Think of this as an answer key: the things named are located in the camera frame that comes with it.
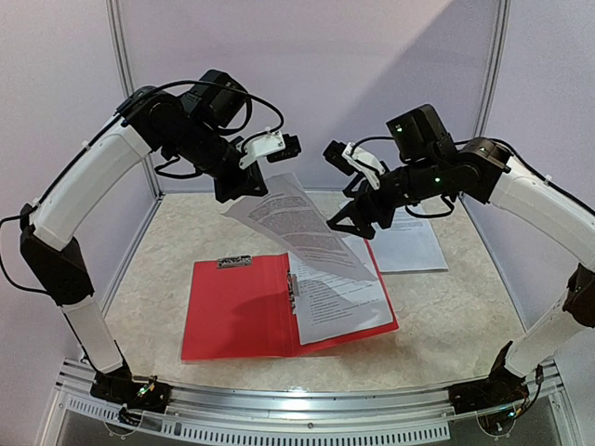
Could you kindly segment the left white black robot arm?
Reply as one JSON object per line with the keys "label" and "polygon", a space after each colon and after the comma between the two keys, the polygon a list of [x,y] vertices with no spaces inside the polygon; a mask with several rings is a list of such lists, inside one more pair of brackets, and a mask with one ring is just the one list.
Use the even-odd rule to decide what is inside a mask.
{"label": "left white black robot arm", "polygon": [[276,109],[218,70],[198,80],[141,87],[84,143],[40,198],[1,220],[19,223],[20,254],[40,283],[35,292],[61,309],[91,366],[103,374],[103,389],[119,403],[136,398],[138,383],[123,371],[126,361],[94,299],[75,233],[116,183],[157,151],[168,164],[187,161],[194,168],[191,177],[212,177],[221,203],[264,195],[256,146],[284,149],[282,126],[247,138],[240,137],[241,126],[230,126],[241,109],[250,118],[255,104]]}

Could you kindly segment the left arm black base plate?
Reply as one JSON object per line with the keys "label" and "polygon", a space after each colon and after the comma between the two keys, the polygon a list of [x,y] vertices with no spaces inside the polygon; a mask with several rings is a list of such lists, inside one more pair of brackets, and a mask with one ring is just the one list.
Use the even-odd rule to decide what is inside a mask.
{"label": "left arm black base plate", "polygon": [[164,413],[172,387],[151,376],[135,379],[123,366],[113,372],[96,373],[90,395],[98,400],[125,405],[130,410]]}

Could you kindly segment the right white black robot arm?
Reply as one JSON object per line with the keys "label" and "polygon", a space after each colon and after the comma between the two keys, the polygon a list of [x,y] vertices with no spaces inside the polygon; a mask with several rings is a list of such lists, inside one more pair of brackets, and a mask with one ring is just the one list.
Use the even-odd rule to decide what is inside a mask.
{"label": "right white black robot arm", "polygon": [[433,197],[452,208],[463,193],[520,218],[578,261],[565,294],[522,338],[500,350],[482,382],[481,397],[499,405],[541,361],[594,325],[594,212],[537,173],[508,143],[454,141],[430,104],[389,120],[387,128],[402,162],[395,169],[366,151],[362,140],[333,141],[324,150],[325,160],[352,178],[343,191],[350,201],[328,220],[330,229],[371,240],[376,227],[390,227],[396,209],[411,214]]}

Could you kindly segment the stack of printed papers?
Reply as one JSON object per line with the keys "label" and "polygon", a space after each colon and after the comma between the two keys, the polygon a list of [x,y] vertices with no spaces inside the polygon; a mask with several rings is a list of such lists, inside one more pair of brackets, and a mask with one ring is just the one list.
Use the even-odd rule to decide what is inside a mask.
{"label": "stack of printed papers", "polygon": [[427,219],[395,211],[391,226],[372,224],[375,236],[369,245],[382,273],[447,271],[449,267],[438,238]]}

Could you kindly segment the red file folder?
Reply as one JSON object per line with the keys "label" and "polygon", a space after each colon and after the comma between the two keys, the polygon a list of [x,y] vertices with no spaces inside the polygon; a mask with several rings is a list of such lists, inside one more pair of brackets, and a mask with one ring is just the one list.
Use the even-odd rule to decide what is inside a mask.
{"label": "red file folder", "polygon": [[[346,241],[355,255],[368,250],[377,266],[369,242],[354,236]],[[254,256],[251,266],[231,269],[218,269],[217,260],[195,263],[182,361],[293,358],[398,330],[397,322],[398,328],[390,332],[374,329],[300,345],[286,285],[290,255]],[[378,267],[377,271],[383,281]]]}

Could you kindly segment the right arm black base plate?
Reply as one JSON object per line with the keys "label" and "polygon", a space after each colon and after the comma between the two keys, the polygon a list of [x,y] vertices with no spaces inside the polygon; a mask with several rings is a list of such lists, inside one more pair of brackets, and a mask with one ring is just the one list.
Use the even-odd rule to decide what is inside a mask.
{"label": "right arm black base plate", "polygon": [[523,381],[511,384],[491,378],[454,384],[447,388],[447,392],[456,414],[505,406],[529,396],[528,387]]}

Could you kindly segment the printed paper sheet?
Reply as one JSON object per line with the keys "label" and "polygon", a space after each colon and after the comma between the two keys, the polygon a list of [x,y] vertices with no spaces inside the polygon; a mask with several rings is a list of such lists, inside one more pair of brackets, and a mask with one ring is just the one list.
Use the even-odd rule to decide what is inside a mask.
{"label": "printed paper sheet", "polygon": [[357,252],[370,280],[348,279],[306,266],[289,256],[296,274],[295,310],[299,344],[307,346],[344,335],[398,328],[390,299],[368,250]]}
{"label": "printed paper sheet", "polygon": [[268,192],[244,197],[223,213],[296,255],[308,267],[358,281],[375,274],[326,224],[293,173],[265,179]]}

